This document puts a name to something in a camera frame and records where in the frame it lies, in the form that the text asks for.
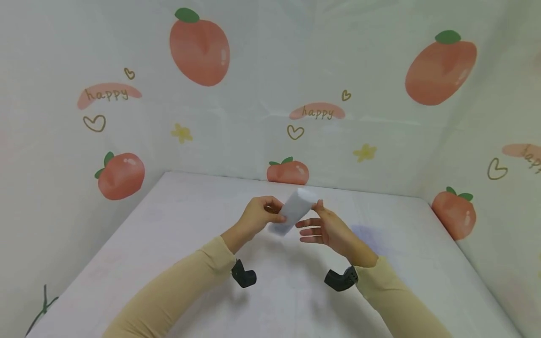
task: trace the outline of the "white sponge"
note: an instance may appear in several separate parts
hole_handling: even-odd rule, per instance
[[[317,202],[318,197],[316,194],[304,188],[297,188],[279,212],[280,215],[287,218],[286,222],[272,223],[269,226],[269,231],[279,236],[285,236],[310,211],[312,205]]]

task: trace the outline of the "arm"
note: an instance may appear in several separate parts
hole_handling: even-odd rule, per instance
[[[394,338],[437,337],[451,334],[439,319],[404,285],[384,257],[373,267],[355,266],[357,289],[379,312]]]
[[[109,325],[102,338],[163,338],[203,293],[225,281],[234,254],[268,222],[284,222],[283,204],[271,196],[253,198],[239,221],[144,286]]]
[[[380,314],[394,338],[448,338],[451,334],[436,316],[396,276],[384,257],[378,257],[320,200],[313,207],[320,218],[296,224],[301,242],[329,246],[355,266],[357,288]]]
[[[214,238],[143,287],[102,337],[164,337],[195,300],[229,277],[235,262],[222,237]]]

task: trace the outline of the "beige sleeve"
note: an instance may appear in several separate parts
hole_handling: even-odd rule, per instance
[[[385,257],[373,268],[355,267],[357,288],[394,338],[451,337],[439,319],[400,280]]]
[[[102,338],[163,338],[203,293],[230,276],[235,256],[221,236],[175,263],[144,286]]]

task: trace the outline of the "yellow flower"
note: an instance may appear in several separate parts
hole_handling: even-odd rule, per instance
[[[353,154],[355,156],[358,156],[359,158],[357,159],[357,163],[360,163],[364,160],[371,160],[374,158],[375,156],[375,151],[377,150],[378,148],[376,147],[370,147],[370,145],[368,143],[365,143],[362,145],[362,148],[361,150],[356,150],[353,152]]]
[[[179,143],[184,143],[184,140],[193,141],[192,136],[190,135],[190,129],[182,127],[180,124],[175,123],[175,130],[171,131],[171,136],[179,138]]]

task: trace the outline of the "white table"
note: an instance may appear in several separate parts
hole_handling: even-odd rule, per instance
[[[85,267],[28,338],[99,338],[121,308],[163,270],[237,221],[253,196],[285,201],[295,185],[165,173]],[[399,276],[453,336],[520,337],[419,198],[309,188],[359,236],[388,257]],[[311,211],[306,217],[313,217]],[[265,229],[237,258],[258,281],[231,278],[183,315],[170,337],[391,337],[356,288],[323,282],[347,261],[329,248]]]

